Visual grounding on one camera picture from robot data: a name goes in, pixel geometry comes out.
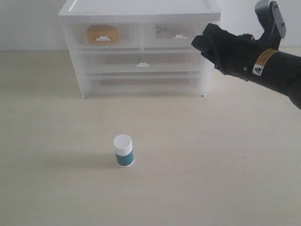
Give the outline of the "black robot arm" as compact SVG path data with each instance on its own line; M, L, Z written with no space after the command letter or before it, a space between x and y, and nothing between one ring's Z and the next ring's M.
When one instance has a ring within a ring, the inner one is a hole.
M209 23L192 46L224 75L250 81L287 96L301 107L301 58L251 34L234 35Z

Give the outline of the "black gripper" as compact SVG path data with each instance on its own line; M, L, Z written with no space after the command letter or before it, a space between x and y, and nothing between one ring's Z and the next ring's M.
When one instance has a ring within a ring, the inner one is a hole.
M216 24L209 23L191 44L222 74L246 81L262 80L252 73L256 57L262 50L262 41L256 40L253 35L236 36Z

